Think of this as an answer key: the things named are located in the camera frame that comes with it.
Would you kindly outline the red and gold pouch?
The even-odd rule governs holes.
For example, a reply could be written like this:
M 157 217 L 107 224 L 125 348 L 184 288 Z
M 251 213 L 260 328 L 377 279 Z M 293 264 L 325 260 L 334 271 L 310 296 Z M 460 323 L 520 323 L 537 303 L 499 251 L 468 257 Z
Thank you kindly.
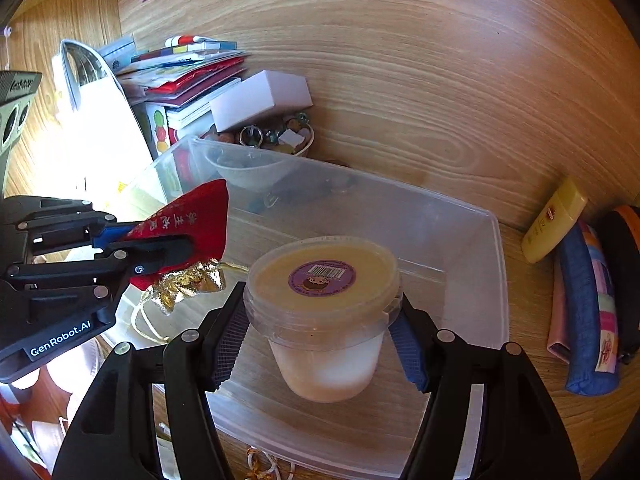
M 229 191 L 224 179 L 205 182 L 163 206 L 138 223 L 124 240 L 189 243 L 166 248 L 165 261 L 156 270 L 134 274 L 129 283 L 141 290 L 155 285 L 170 272 L 182 271 L 194 263 L 220 260 L 226 249 Z

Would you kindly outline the cream jar with lid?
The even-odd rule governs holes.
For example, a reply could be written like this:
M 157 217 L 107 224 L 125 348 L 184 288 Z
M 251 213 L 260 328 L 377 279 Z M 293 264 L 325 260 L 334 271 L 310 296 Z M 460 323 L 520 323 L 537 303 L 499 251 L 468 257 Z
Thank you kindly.
M 257 259 L 244 306 L 295 394 L 317 403 L 358 396 L 370 384 L 402 299 L 399 263 L 353 236 L 283 245 Z

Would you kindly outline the pink wallet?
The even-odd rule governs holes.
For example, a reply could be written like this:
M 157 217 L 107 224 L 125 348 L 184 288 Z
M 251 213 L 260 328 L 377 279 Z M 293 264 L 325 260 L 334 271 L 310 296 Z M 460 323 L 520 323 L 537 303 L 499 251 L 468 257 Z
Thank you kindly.
M 570 337 L 567 328 L 567 306 L 560 259 L 553 269 L 552 309 L 547 339 L 547 350 L 565 363 L 570 362 Z

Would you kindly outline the blue patchwork pencil case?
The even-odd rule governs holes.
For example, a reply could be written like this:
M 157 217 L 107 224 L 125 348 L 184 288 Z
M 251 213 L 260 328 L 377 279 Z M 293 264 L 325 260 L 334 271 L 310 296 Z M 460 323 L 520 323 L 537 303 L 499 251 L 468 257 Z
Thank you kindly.
M 578 396 L 603 396 L 620 383 L 618 326 L 613 285 L 596 231 L 579 220 L 559 246 L 567 335 L 565 388 Z

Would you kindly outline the fruit pattern box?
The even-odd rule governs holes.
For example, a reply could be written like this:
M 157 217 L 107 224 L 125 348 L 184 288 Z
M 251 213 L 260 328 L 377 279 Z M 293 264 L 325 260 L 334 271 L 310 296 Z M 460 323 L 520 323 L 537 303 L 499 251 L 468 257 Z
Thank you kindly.
M 150 102 L 144 104 L 144 110 L 150 125 L 152 153 L 157 158 L 171 146 L 166 110 L 162 104 Z

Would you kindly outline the white bowl of trinkets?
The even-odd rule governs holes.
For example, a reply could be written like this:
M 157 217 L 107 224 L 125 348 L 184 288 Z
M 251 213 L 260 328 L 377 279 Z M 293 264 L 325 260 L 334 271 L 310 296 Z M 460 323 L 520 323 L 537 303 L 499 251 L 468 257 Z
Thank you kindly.
M 305 112 L 236 130 L 234 143 L 202 141 L 200 165 L 235 188 L 265 192 L 282 181 L 307 157 L 316 140 Z

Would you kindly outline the stack of books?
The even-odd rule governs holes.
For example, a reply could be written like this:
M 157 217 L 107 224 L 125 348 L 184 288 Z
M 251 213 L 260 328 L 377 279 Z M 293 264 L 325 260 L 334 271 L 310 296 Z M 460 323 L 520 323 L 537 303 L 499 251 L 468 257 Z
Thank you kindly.
M 141 129 L 151 136 L 146 102 L 165 107 L 171 144 L 214 125 L 210 101 L 241 82 L 247 53 L 234 41 L 173 36 L 156 50 L 134 50 L 127 36 L 102 50 Z

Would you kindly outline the small white box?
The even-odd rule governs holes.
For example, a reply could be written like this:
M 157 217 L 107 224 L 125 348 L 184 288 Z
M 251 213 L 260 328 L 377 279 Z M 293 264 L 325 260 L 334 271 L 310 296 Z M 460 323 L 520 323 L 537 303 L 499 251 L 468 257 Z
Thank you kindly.
M 262 118 L 306 110 L 314 103 L 305 77 L 263 70 L 216 96 L 209 105 L 216 130 L 226 132 Z

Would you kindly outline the yellow cosmetic tube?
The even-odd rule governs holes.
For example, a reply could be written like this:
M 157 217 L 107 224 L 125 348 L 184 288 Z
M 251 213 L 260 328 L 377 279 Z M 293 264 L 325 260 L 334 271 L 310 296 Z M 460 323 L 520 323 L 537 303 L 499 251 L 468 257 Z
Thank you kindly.
M 580 186 L 566 177 L 541 209 L 521 248 L 525 260 L 537 263 L 560 244 L 586 208 L 588 198 Z

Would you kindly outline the black orange round case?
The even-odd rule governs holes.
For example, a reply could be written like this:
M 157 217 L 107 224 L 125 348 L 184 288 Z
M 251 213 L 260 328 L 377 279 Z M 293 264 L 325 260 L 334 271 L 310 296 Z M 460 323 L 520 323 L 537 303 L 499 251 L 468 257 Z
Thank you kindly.
M 639 208 L 620 205 L 608 211 L 596 231 L 613 286 L 618 354 L 628 364 L 639 351 Z

